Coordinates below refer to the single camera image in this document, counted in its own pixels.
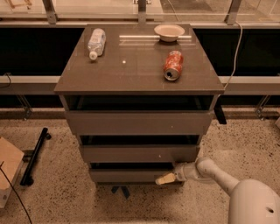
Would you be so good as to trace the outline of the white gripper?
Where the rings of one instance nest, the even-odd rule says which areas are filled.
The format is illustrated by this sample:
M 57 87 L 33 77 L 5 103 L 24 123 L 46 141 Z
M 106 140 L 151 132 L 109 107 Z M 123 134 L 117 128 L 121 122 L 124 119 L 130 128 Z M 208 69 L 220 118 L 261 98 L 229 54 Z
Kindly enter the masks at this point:
M 157 185 L 164 185 L 178 181 L 187 181 L 188 179 L 196 179 L 198 177 L 195 163 L 179 163 L 174 168 L 173 173 L 167 173 L 156 179 Z

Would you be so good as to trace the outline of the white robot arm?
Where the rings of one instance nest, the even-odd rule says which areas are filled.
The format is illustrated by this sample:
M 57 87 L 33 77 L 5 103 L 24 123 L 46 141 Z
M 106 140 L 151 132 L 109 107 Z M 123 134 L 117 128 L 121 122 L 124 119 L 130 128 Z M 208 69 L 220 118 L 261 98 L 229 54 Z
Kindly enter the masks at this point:
M 228 224 L 280 224 L 280 196 L 274 190 L 259 180 L 234 178 L 209 157 L 176 164 L 155 182 L 163 185 L 188 179 L 214 182 L 229 196 Z

